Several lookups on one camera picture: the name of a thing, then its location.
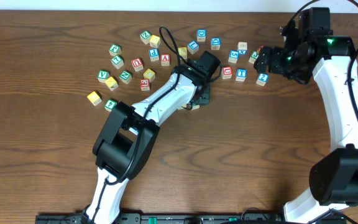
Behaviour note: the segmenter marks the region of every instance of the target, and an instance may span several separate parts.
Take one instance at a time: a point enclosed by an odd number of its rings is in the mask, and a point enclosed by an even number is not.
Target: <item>robotic arm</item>
[[[356,50],[350,37],[334,36],[328,8],[311,8],[282,29],[284,48],[264,47],[254,68],[307,84],[313,76],[323,97],[331,135],[331,153],[310,171],[310,187],[284,206],[288,222],[307,223],[326,213],[358,205],[358,121],[348,85],[358,107],[357,62],[347,71]]]
[[[147,99],[132,106],[120,102],[113,108],[93,147],[93,154],[97,156],[98,184],[92,204],[83,214],[82,223],[110,224],[117,218],[125,187],[149,159],[160,125],[184,104],[205,103],[203,93],[209,88],[209,81],[219,65],[219,59],[205,51],[199,60],[189,60],[180,69],[175,67],[169,81]],[[175,89],[166,93],[177,78],[179,81]],[[142,115],[149,105],[164,94],[147,113],[145,123],[142,124]],[[133,165],[129,167],[140,129],[142,136],[138,152]],[[129,130],[137,135],[135,141],[125,137],[120,130]],[[115,185],[105,183],[106,180],[115,182],[122,178],[128,167],[127,178],[122,182]]]

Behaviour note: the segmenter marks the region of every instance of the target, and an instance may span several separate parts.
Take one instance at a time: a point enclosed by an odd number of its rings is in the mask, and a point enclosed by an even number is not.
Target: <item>white arm segment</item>
[[[345,85],[349,62],[349,57],[333,56],[331,60],[322,58],[313,70],[313,77],[323,96],[327,113],[331,135],[330,152],[337,148],[345,148],[346,144],[354,144],[358,149],[358,122],[348,87]],[[352,78],[354,98],[358,108],[357,62],[354,62],[352,67]],[[340,210],[347,208],[347,205],[332,203],[329,206],[320,206],[308,188],[298,198],[285,204],[284,216],[288,222],[307,223],[329,208]]]
[[[133,104],[132,106],[135,108],[135,112],[139,115],[143,115],[149,104],[151,104],[156,98],[164,94],[169,88],[171,88],[173,84],[175,84],[177,76],[178,74],[176,73],[172,74],[169,81],[153,95],[149,96],[147,99],[141,101],[140,103]],[[181,105],[189,103],[193,98],[195,91],[196,87],[192,81],[184,75],[180,75],[177,87],[165,95],[153,106],[147,115],[147,119],[154,120],[155,123],[160,126]],[[138,134],[137,130],[132,128],[130,130],[134,134]],[[97,207],[105,178],[108,177],[109,182],[114,182],[116,180],[116,177],[105,169],[101,170],[98,168],[98,175],[98,184],[96,186],[92,204],[86,210],[86,214],[88,215],[89,219],[92,219],[95,208]],[[94,219],[95,224],[111,224],[118,217],[119,204],[128,181],[129,180],[126,179],[120,184],[106,186],[101,198],[100,209]]]
[[[86,209],[86,214],[90,220],[93,218],[95,208],[98,206],[99,196],[105,178],[108,178],[109,182],[117,180],[117,178],[111,175],[107,170],[98,168],[98,184],[94,192],[92,204]],[[119,214],[119,203],[128,181],[129,179],[126,179],[122,181],[122,183],[106,186],[100,201],[100,209],[94,218],[95,224],[110,224],[117,218]]]

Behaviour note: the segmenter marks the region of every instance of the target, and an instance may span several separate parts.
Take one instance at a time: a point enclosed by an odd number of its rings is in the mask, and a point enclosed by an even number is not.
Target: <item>cube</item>
[[[100,102],[102,102],[102,99],[100,98],[100,96],[93,91],[91,94],[89,94],[88,99],[90,100],[90,102],[93,104],[93,106],[98,105]]]
[[[116,55],[120,55],[121,54],[121,47],[116,45],[116,44],[113,44],[111,47],[110,47],[110,55],[111,56],[116,56]]]
[[[156,60],[160,60],[160,56],[158,54],[158,49],[150,49],[149,50],[149,55],[150,55],[150,60],[152,62],[154,62]]]
[[[248,43],[247,42],[239,42],[237,44],[237,50],[248,50]]]
[[[157,35],[152,35],[150,38],[150,46],[154,48],[158,48],[160,46],[161,40]]]
[[[221,48],[221,39],[219,37],[211,38],[211,50],[219,50]]]
[[[132,80],[132,75],[127,72],[127,71],[123,71],[121,73],[121,75],[119,76],[119,79],[125,83],[125,84],[129,84],[129,82]]]
[[[246,78],[247,78],[247,70],[238,68],[236,81],[244,82],[246,80]]]
[[[153,82],[155,78],[155,72],[151,69],[147,69],[146,72],[143,73],[143,77],[150,80],[150,83]]]
[[[117,102],[113,101],[113,100],[108,100],[107,103],[104,106],[104,109],[106,109],[107,111],[110,111],[117,105]]]
[[[145,30],[140,34],[140,39],[144,44],[150,43],[150,38],[152,37],[152,34]]]
[[[255,63],[255,61],[258,59],[259,53],[254,51],[251,55],[251,57],[249,58],[249,62],[250,63]]]
[[[229,55],[229,62],[237,63],[238,59],[239,59],[239,52],[236,50],[231,50]]]
[[[109,77],[108,79],[106,79],[106,81],[104,81],[104,83],[111,91],[115,90],[118,87],[118,83],[113,77]]]
[[[104,82],[109,77],[110,77],[110,74],[108,71],[104,71],[104,70],[99,71],[99,75],[98,75],[99,82]]]
[[[118,55],[111,59],[111,63],[115,66],[116,69],[119,69],[124,65],[123,59]]]
[[[131,61],[131,63],[135,69],[135,72],[138,72],[143,69],[143,62],[140,58],[135,58],[134,60]]]
[[[197,30],[197,42],[205,42],[206,39],[206,29]]]
[[[231,78],[232,75],[233,70],[231,69],[231,66],[226,66],[222,68],[222,79]]]
[[[257,52],[260,53],[260,50],[262,50],[263,47],[264,47],[263,45],[260,46],[260,47],[258,48]]]
[[[186,47],[179,47],[178,48],[179,55],[183,57],[183,59],[187,59],[187,48]]]
[[[199,49],[199,45],[197,44],[197,42],[195,40],[191,41],[188,45],[187,45],[187,50],[191,53],[191,54],[195,54]]]
[[[169,54],[162,54],[161,55],[161,65],[162,66],[169,66],[170,64],[170,56]]]
[[[258,79],[256,80],[256,84],[264,86],[268,79],[269,79],[269,75],[261,73],[259,74]]]
[[[140,89],[142,89],[142,91],[149,91],[150,90],[150,80],[141,79],[140,80]]]

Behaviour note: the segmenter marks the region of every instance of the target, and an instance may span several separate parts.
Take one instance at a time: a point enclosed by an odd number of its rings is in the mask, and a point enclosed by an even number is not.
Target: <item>green block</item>
[[[117,103],[115,101],[108,100],[104,107],[107,108],[107,109],[112,110],[116,105],[117,105]]]
[[[143,39],[147,39],[147,38],[149,38],[152,34],[151,34],[149,31],[145,30],[145,31],[143,31],[143,33],[141,33],[140,35],[142,36]]]
[[[131,77],[131,74],[127,71],[123,71],[119,77],[123,80],[127,80],[129,77]]]
[[[157,218],[149,218],[149,224],[157,224]]]
[[[122,61],[122,58],[117,55],[117,56],[113,57],[111,59],[111,61],[117,65],[118,63],[120,63]]]

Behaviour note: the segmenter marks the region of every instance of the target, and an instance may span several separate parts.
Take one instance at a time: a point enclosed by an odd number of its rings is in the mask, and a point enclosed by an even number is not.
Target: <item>wood grain surface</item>
[[[175,65],[150,62],[139,34],[167,26],[179,46],[208,31],[197,59],[213,51],[228,64],[238,41],[249,52],[233,68],[246,68],[245,83],[219,79],[211,103],[177,111],[161,127],[150,159],[125,191],[121,207],[145,213],[239,213],[248,207],[278,211],[308,187],[312,165],[329,153],[329,128],[314,81],[301,86],[271,74],[265,86],[248,62],[261,45],[282,46],[279,27],[291,14],[183,12],[0,11],[0,223],[33,223],[39,213],[82,210],[93,198],[97,172],[92,146],[108,112],[87,94],[98,90],[128,105],[148,97]],[[358,14],[335,14],[336,35],[358,45]],[[122,47],[125,65],[115,69],[108,49]],[[160,53],[170,53],[162,43]],[[142,92],[141,57],[157,72]],[[109,91],[96,76],[132,72],[129,85]],[[358,207],[346,214],[358,221]]]

